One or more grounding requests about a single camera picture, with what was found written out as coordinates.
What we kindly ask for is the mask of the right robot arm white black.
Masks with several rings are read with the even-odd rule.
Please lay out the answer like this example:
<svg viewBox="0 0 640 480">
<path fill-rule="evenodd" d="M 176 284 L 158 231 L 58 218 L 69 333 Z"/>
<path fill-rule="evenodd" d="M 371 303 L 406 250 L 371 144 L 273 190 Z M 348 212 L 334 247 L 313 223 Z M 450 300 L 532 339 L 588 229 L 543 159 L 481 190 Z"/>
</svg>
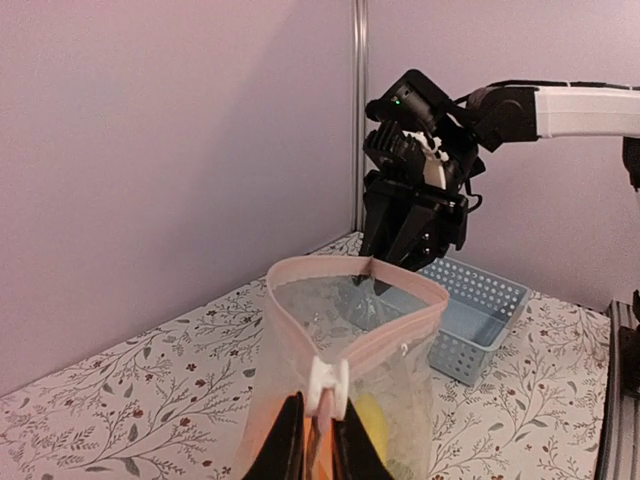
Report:
<svg viewBox="0 0 640 480">
<path fill-rule="evenodd" d="M 367 103 L 365 115 L 377 126 L 363 142 L 375 168 L 364 177 L 360 253 L 412 272 L 463 247 L 468 216 L 483 201 L 471 189 L 472 178 L 486 170 L 481 149 L 619 137 L 630 185 L 639 187 L 636 87 L 506 80 L 452 99 L 410 69 Z"/>
</svg>

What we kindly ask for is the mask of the clear zip top bag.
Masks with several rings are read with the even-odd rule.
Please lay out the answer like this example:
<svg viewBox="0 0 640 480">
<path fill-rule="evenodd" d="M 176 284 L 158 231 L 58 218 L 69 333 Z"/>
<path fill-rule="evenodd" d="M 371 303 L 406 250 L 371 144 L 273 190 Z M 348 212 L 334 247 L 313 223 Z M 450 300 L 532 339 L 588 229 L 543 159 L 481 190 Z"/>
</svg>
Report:
<svg viewBox="0 0 640 480">
<path fill-rule="evenodd" d="M 424 479 L 430 469 L 433 392 L 428 356 L 448 306 L 434 281 L 369 257 L 304 256 L 266 276 L 263 336 L 247 422 L 233 464 L 242 479 L 287 396 L 300 391 L 324 435 L 314 479 L 332 474 L 332 421 L 347 402 L 372 394 L 389 424 L 390 479 Z"/>
</svg>

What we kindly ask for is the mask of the orange toy fruit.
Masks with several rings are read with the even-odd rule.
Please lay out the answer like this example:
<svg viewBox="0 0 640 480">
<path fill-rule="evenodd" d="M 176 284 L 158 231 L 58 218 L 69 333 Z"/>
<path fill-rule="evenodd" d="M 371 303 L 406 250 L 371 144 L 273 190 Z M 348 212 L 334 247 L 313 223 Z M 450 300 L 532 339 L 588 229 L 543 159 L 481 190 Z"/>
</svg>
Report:
<svg viewBox="0 0 640 480">
<path fill-rule="evenodd" d="M 324 435 L 320 432 L 319 419 L 316 417 L 308 417 L 305 413 L 304 399 L 304 478 L 314 479 L 315 464 L 320 459 L 321 445 Z"/>
</svg>

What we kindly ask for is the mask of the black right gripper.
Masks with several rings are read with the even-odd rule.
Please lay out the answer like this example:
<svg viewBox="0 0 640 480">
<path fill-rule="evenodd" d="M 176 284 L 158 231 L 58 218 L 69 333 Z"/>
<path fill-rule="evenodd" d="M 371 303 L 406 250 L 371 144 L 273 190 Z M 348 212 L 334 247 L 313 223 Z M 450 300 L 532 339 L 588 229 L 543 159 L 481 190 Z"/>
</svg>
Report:
<svg viewBox="0 0 640 480">
<path fill-rule="evenodd" d="M 364 180 L 366 210 L 359 255 L 369 257 L 352 277 L 360 286 L 373 260 L 417 272 L 466 241 L 468 199 L 429 185 L 408 186 L 371 171 Z"/>
</svg>

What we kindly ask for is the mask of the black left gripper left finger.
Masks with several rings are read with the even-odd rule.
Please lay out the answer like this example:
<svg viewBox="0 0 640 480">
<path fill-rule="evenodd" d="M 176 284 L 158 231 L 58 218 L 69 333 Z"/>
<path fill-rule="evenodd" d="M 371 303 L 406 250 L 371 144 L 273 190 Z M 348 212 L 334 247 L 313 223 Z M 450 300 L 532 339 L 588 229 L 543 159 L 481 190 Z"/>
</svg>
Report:
<svg viewBox="0 0 640 480">
<path fill-rule="evenodd" d="M 262 447 L 243 480 L 304 478 L 304 399 L 301 392 L 284 401 Z"/>
</svg>

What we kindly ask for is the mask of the yellow banana toy bunch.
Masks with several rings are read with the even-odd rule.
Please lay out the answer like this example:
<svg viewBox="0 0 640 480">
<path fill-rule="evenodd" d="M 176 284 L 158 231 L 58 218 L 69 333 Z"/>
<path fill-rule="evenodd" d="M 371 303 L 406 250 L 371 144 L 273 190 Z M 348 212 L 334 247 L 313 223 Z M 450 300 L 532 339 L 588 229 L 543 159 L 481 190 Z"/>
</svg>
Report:
<svg viewBox="0 0 640 480">
<path fill-rule="evenodd" d="M 357 398 L 354 407 L 378 458 L 386 466 L 390 434 L 382 406 L 372 394 L 363 393 Z"/>
</svg>

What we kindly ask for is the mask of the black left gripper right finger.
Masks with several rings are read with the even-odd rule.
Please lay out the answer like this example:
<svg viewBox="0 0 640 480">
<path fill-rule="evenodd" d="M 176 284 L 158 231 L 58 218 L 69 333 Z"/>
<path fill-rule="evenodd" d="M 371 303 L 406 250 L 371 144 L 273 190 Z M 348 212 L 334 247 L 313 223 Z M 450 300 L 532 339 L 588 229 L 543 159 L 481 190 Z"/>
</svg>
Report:
<svg viewBox="0 0 640 480">
<path fill-rule="evenodd" d="M 338 480 L 390 479 L 351 401 L 344 418 L 332 421 L 332 474 Z"/>
</svg>

